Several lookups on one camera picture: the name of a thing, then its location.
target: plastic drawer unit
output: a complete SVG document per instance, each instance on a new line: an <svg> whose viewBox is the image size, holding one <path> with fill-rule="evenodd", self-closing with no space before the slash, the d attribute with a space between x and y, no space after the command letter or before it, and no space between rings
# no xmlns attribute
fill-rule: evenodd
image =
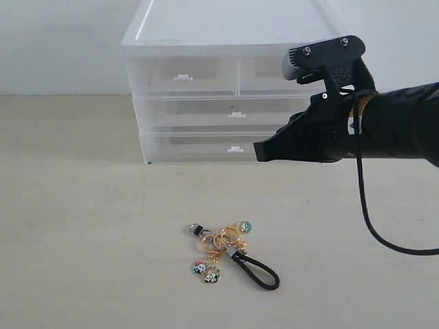
<svg viewBox="0 0 439 329"><path fill-rule="evenodd" d="M122 53L145 162L254 160L323 90L284 80L287 50L343 32L325 0L144 0Z"/></svg>

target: beige floor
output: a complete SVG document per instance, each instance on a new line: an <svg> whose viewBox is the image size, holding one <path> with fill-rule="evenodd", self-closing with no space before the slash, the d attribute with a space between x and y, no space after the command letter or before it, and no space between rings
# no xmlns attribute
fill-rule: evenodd
<svg viewBox="0 0 439 329"><path fill-rule="evenodd" d="M435 328L439 257L369 235L355 163L142 164L130 98L0 97L0 328ZM438 170L365 161L379 231L439 246ZM186 234L242 219L262 291Z"/></svg>

